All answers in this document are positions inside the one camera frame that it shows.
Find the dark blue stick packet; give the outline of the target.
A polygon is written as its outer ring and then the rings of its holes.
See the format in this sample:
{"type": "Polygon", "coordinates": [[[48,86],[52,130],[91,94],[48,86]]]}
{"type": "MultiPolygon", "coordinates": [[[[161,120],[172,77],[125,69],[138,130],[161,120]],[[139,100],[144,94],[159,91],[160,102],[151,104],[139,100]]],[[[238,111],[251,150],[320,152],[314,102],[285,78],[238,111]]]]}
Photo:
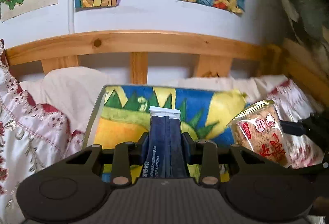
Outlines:
{"type": "Polygon", "coordinates": [[[181,111],[151,106],[143,178],[188,178],[182,150],[181,111]]]}

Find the white pillow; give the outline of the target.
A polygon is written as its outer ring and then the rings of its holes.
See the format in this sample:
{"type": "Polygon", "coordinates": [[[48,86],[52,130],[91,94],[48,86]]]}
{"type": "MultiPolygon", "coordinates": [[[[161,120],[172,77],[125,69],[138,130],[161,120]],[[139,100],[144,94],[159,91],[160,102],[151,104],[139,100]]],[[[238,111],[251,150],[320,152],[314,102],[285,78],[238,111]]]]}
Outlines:
{"type": "MultiPolygon", "coordinates": [[[[160,85],[212,91],[239,90],[247,94],[248,101],[254,102],[266,97],[274,87],[286,80],[284,75],[247,79],[192,77],[160,85]]],[[[69,119],[71,131],[84,133],[101,89],[118,82],[114,77],[92,68],[72,67],[54,70],[37,81],[23,81],[20,86],[29,92],[37,104],[50,104],[64,113],[69,119]]]]}

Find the brown rice cake packet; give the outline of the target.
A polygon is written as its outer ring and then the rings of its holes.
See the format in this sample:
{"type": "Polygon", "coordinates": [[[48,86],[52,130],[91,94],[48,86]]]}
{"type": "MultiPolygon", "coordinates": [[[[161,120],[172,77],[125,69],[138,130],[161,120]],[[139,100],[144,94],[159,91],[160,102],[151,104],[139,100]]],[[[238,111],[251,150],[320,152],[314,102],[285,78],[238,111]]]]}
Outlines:
{"type": "Polygon", "coordinates": [[[263,100],[246,107],[229,126],[236,144],[285,168],[291,166],[274,101],[263,100]]]}

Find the wooden bed headboard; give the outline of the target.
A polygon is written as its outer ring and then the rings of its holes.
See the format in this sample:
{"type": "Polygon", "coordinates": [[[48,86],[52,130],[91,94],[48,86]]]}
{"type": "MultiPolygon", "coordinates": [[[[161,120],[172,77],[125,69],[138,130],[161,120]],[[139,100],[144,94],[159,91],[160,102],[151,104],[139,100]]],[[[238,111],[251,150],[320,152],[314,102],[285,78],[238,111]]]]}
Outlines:
{"type": "Polygon", "coordinates": [[[284,47],[255,45],[216,36],[151,30],[107,30],[67,34],[37,40],[6,50],[9,65],[41,61],[45,74],[79,65],[79,56],[99,53],[129,53],[131,83],[147,83],[148,53],[178,53],[197,56],[194,75],[227,76],[232,62],[259,63],[257,76],[284,74],[317,101],[328,105],[328,80],[314,70],[309,56],[301,63],[291,49],[297,44],[286,40],[284,47]]]}

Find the grey tray with dinosaur drawing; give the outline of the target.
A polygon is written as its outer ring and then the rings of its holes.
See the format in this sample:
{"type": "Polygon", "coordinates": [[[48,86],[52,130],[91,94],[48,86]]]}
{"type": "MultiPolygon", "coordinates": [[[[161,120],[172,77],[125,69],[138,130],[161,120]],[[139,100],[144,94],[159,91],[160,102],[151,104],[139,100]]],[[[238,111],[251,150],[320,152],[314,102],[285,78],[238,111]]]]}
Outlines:
{"type": "Polygon", "coordinates": [[[201,167],[183,158],[182,135],[219,146],[233,143],[229,121],[247,105],[238,90],[207,91],[142,85],[109,85],[96,100],[84,145],[114,149],[143,139],[140,164],[131,164],[131,178],[198,179],[201,167]]]}

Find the floral satin bedspread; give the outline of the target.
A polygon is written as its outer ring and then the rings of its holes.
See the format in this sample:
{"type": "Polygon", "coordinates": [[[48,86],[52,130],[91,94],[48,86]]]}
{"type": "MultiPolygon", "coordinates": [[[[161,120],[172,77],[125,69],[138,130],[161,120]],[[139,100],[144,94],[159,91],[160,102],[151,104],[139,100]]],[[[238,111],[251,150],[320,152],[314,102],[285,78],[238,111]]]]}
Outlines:
{"type": "Polygon", "coordinates": [[[309,180],[315,199],[309,213],[293,221],[257,221],[237,213],[218,190],[198,179],[143,178],[116,189],[94,214],[75,222],[29,221],[17,202],[28,177],[91,146],[86,131],[71,131],[65,114],[37,104],[12,76],[1,54],[1,223],[307,223],[309,215],[327,215],[328,180],[309,180]]]}

